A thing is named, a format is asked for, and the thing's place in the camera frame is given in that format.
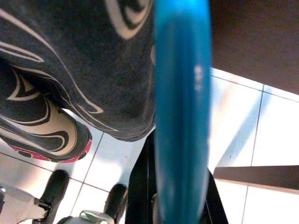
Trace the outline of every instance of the white tile floor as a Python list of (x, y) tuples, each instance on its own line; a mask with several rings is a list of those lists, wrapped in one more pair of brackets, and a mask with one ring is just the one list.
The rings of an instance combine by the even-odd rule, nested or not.
[[(212, 172), (216, 166), (299, 164), (298, 95), (220, 70), (213, 70), (212, 87)], [(21, 157), (0, 140), (0, 182), (40, 197), (51, 172), (65, 169), (71, 181), (54, 223), (81, 210), (102, 211), (112, 186), (128, 183), (145, 139), (121, 142), (90, 129), (91, 151), (75, 164)], [(299, 222), (297, 195), (220, 181), (216, 184), (230, 224)]]

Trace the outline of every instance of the dark brown bar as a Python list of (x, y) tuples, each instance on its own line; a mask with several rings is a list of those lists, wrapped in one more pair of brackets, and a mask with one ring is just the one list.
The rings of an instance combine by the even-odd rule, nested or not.
[(214, 178), (299, 195), (299, 166), (217, 167)]

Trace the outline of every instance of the tile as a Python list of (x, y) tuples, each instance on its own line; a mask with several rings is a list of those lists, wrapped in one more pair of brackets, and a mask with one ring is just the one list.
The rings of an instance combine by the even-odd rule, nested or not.
[(212, 77), (209, 169), (250, 166), (261, 91)]
[(229, 224), (241, 224), (247, 186), (215, 180)]
[[(36, 198), (42, 196), (52, 173), (3, 154), (0, 154), (0, 170), (0, 182), (18, 187)], [(81, 184), (78, 181), (70, 180), (64, 199), (58, 208), (54, 223), (70, 215)], [(23, 223), (30, 224), (32, 221), (27, 220)]]
[[(77, 217), (82, 210), (103, 212), (107, 197), (108, 192), (83, 184), (71, 215)], [(125, 214), (120, 224), (124, 224), (124, 220)]]
[(234, 83), (238, 83), (241, 85), (245, 85), (257, 90), (262, 90), (263, 89), (263, 84), (262, 83), (258, 83), (256, 81), (241, 77), (241, 76), (237, 76), (234, 75), (232, 73), (226, 72), (226, 71), (222, 71), (220, 69), (214, 69), (212, 68), (211, 70), (211, 75), (218, 77), (218, 78), (223, 78), (225, 80), (234, 82)]
[(299, 164), (299, 103), (263, 94), (253, 166)]
[(52, 171), (56, 169), (66, 170), (71, 178), (82, 182), (87, 174), (88, 168), (92, 162), (94, 153), (96, 152), (96, 149), (103, 135), (103, 132), (88, 125), (86, 122), (84, 122), (82, 119), (80, 119), (78, 116), (76, 116), (69, 110), (65, 110), (65, 111), (68, 112), (72, 117), (74, 117), (80, 123), (83, 123), (84, 125), (88, 126), (93, 136), (93, 141), (92, 141), (90, 151), (83, 159), (75, 163), (54, 163), (50, 161), (42, 161), (42, 160), (27, 158), (16, 153), (1, 139), (0, 139), (0, 152), (21, 159), (23, 161), (29, 162), (31, 164), (46, 168), (48, 170), (52, 170)]
[(265, 85), (263, 91), (299, 102), (299, 95), (291, 93), (291, 92), (287, 92), (287, 91), (284, 91), (284, 90), (281, 90), (278, 88), (274, 88), (272, 86)]
[(297, 224), (299, 195), (248, 188), (243, 224)]
[(135, 142), (125, 142), (105, 133), (85, 183), (106, 191), (110, 191), (118, 182), (128, 186), (131, 171), (145, 140), (146, 137)]

